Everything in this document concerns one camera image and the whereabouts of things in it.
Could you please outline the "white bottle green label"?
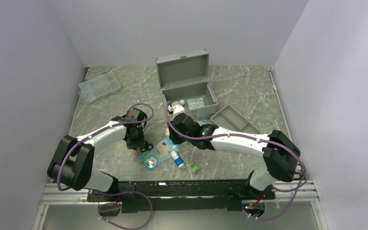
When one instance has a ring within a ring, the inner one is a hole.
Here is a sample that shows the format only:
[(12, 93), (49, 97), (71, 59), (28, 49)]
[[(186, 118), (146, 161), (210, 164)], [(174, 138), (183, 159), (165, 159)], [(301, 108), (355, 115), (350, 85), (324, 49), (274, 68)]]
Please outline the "white bottle green label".
[(172, 107), (175, 107), (177, 105), (184, 106), (185, 105), (185, 101), (183, 99), (181, 99), (181, 100), (178, 100), (178, 101), (174, 101), (171, 104)]

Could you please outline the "teal plaster zip bag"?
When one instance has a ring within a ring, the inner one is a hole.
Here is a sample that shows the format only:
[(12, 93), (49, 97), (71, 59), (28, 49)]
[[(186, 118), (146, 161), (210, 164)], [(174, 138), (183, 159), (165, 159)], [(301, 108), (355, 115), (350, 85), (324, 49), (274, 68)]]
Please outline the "teal plaster zip bag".
[(205, 100), (203, 97), (201, 98), (193, 98), (187, 100), (187, 106), (189, 110), (195, 110), (199, 108), (203, 108), (206, 106)]

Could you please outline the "black handled scissors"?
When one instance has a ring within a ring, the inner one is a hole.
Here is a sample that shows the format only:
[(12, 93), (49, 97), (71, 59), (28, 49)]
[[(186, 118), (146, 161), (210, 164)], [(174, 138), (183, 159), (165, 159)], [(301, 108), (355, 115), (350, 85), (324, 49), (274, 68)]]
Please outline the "black handled scissors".
[(149, 143), (145, 143), (142, 147), (140, 147), (140, 151), (141, 152), (146, 152), (146, 151), (150, 151), (154, 148), (154, 146), (152, 144)]

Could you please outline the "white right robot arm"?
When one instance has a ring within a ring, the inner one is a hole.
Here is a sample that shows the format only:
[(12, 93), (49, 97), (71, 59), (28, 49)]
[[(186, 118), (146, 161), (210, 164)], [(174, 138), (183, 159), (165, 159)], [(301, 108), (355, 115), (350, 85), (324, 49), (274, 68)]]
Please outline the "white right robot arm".
[(217, 125), (201, 126), (184, 113), (167, 122), (174, 144), (189, 142), (201, 150), (228, 150), (263, 159), (263, 166), (251, 172), (245, 185), (245, 193), (251, 199), (258, 198), (274, 182), (291, 182), (294, 179), (300, 151), (279, 130), (269, 134), (248, 134)]

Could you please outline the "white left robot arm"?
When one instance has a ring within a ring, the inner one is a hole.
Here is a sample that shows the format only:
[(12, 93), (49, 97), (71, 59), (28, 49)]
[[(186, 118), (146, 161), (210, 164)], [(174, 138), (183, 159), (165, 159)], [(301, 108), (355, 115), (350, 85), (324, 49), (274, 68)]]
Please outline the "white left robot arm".
[(105, 126), (86, 135), (64, 136), (49, 164), (47, 175), (56, 181), (59, 191), (91, 189), (106, 201), (115, 200), (121, 192), (119, 180), (94, 170), (94, 156), (115, 142), (127, 140), (130, 128), (141, 127), (148, 120), (146, 115), (117, 116)]

